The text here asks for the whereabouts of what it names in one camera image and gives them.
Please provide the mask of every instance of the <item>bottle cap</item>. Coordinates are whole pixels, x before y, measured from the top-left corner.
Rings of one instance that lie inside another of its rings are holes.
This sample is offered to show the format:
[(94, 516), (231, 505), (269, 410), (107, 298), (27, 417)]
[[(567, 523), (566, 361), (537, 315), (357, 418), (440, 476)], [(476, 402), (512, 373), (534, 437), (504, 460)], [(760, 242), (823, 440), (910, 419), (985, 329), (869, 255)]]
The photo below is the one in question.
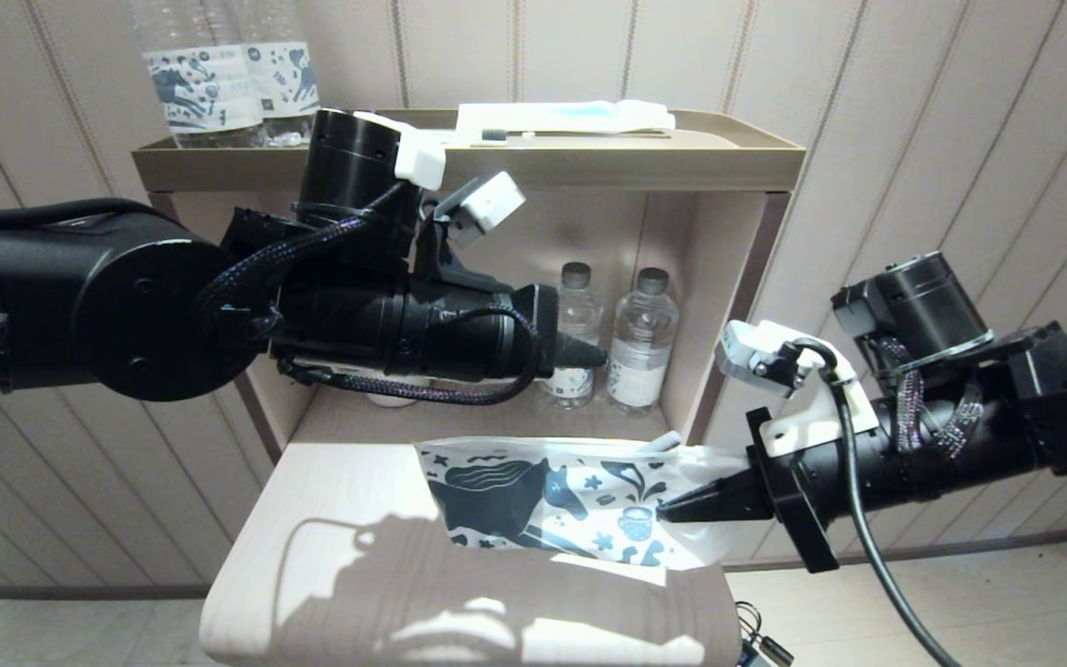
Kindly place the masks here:
[(562, 267), (562, 286), (582, 290), (592, 283), (592, 267), (584, 263), (568, 263)]
[(636, 274), (636, 289), (647, 295), (662, 295), (669, 287), (670, 274), (660, 269), (642, 269)]

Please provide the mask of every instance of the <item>plastic water bottle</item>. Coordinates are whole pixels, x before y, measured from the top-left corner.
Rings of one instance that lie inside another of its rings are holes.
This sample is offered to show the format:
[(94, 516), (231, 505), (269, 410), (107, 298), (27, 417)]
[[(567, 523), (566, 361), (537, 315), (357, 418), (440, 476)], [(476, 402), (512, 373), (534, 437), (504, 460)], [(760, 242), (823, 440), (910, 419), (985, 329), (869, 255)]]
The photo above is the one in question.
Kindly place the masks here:
[(310, 141), (319, 92), (292, 0), (232, 0), (245, 37), (245, 59), (262, 107), (267, 144)]
[(130, 0), (143, 60), (180, 148), (256, 148), (262, 111), (223, 0)]
[(640, 270), (635, 290), (615, 307), (607, 390), (622, 413), (648, 414), (660, 397), (678, 333), (678, 304), (665, 292), (669, 283), (664, 270)]
[[(592, 267), (569, 263), (562, 267), (558, 287), (558, 331), (592, 346), (601, 344), (601, 318), (604, 306), (590, 290)], [(576, 410), (592, 400), (595, 370), (592, 368), (555, 368), (554, 376), (542, 383), (546, 400), (560, 410)]]

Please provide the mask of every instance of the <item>striped wall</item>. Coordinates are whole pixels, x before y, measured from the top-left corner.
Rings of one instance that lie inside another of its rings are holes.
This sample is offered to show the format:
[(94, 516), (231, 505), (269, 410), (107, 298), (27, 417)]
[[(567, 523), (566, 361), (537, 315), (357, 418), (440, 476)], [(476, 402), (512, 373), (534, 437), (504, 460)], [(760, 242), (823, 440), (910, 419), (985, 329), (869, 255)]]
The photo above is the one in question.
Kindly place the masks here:
[[(941, 249), (992, 327), (1067, 325), (1067, 3), (1057, 0), (298, 0), (323, 101), (357, 109), (636, 96), (810, 147), (754, 317), (846, 348), (840, 284)], [(141, 198), (165, 133), (123, 3), (0, 0), (0, 207)], [(707, 442), (738, 447), (728, 385)], [(236, 390), (0, 397), (0, 586), (198, 586), (270, 465)], [(1030, 474), (877, 512), (889, 547), (1067, 530)], [(736, 561), (791, 560), (766, 523)], [(845, 523), (831, 528), (855, 550)]]

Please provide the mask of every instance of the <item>printed plastic bag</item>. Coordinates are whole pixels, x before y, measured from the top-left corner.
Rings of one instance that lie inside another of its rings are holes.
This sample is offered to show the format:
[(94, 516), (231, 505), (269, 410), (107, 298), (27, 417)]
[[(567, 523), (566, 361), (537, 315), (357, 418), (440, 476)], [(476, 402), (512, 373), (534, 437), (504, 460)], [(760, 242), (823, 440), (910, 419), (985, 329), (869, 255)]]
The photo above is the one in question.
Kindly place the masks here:
[(670, 570), (719, 562), (732, 545), (723, 523), (664, 523), (656, 506), (747, 462), (705, 447), (659, 451), (662, 440), (472, 436), (416, 448), (456, 544)]

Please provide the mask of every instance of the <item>bottle label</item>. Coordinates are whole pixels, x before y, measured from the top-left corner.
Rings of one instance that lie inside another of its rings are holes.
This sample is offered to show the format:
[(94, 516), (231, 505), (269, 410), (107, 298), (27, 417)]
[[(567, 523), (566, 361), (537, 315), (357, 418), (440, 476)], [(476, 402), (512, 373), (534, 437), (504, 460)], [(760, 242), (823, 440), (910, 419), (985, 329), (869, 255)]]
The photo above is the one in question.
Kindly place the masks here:
[(240, 130), (262, 122), (240, 46), (147, 51), (150, 80), (177, 134)]
[(662, 383), (665, 380), (666, 363), (655, 368), (632, 368), (619, 361), (626, 359), (621, 351), (630, 348), (627, 343), (611, 340), (611, 353), (608, 355), (608, 395), (615, 400), (634, 407), (653, 404), (662, 394)]
[(245, 45), (262, 115), (301, 116), (319, 108), (319, 91), (305, 42), (261, 42)]
[(593, 381), (595, 371), (591, 368), (555, 368), (554, 376), (545, 381), (545, 390), (555, 397), (589, 397)]

